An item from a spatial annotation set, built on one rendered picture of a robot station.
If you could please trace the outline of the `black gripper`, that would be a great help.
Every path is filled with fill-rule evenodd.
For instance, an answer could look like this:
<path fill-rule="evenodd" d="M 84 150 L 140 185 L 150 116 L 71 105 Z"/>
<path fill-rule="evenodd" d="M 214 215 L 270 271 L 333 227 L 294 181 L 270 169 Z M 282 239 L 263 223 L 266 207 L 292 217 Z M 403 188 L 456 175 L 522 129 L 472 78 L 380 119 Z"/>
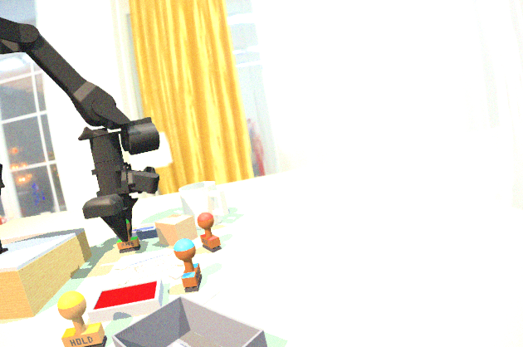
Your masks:
<path fill-rule="evenodd" d="M 129 235 L 132 236 L 132 208 L 138 198 L 130 193 L 141 194 L 143 191 L 130 190 L 123 193 L 121 188 L 121 170 L 128 162 L 124 157 L 108 162 L 94 163 L 92 175 L 96 175 L 99 191 L 96 197 L 85 202 L 82 211 L 85 219 L 100 217 L 122 242 L 128 242 L 126 219 L 130 222 Z"/>

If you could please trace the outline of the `red rubber stamp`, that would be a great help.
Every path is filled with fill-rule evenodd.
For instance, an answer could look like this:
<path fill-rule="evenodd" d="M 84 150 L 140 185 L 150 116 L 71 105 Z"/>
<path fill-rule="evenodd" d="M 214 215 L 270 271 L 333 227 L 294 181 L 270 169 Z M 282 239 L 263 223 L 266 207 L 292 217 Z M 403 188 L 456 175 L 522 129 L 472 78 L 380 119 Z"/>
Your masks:
<path fill-rule="evenodd" d="M 218 236 L 213 235 L 211 232 L 211 226 L 214 224 L 214 217 L 211 213 L 203 212 L 198 216 L 198 225 L 204 229 L 205 233 L 200 235 L 200 240 L 203 247 L 211 253 L 222 250 L 220 239 Z"/>

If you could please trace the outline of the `grey mug with cream handle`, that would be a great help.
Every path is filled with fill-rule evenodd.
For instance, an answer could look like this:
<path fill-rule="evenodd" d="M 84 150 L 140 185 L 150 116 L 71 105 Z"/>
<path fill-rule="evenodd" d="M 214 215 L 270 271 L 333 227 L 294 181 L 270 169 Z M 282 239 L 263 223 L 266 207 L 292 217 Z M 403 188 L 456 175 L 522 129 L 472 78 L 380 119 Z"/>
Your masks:
<path fill-rule="evenodd" d="M 229 214 L 224 190 L 217 190 L 214 181 L 204 181 L 182 186 L 178 189 L 184 215 L 194 217 L 196 229 L 200 213 L 208 212 L 214 217 L 213 226 L 222 221 L 222 216 Z"/>

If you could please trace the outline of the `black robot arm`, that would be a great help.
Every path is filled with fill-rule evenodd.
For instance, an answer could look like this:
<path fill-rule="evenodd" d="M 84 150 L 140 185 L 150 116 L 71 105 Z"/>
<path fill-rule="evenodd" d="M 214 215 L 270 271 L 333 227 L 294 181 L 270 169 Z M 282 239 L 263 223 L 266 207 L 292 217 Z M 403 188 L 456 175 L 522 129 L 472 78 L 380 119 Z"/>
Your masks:
<path fill-rule="evenodd" d="M 91 130 L 86 126 L 78 138 L 90 141 L 94 163 L 122 158 L 120 143 L 130 155 L 159 149 L 159 132 L 152 117 L 130 120 L 118 109 L 111 94 L 79 75 L 36 27 L 0 17 L 0 54 L 14 52 L 27 53 L 66 92 L 88 125 L 105 127 Z M 119 129 L 109 133 L 109 130 Z M 143 171 L 136 171 L 128 164 L 128 168 L 125 165 L 121 170 L 123 193 L 133 189 L 155 194 L 158 184 L 159 174 L 154 167 L 147 165 Z"/>

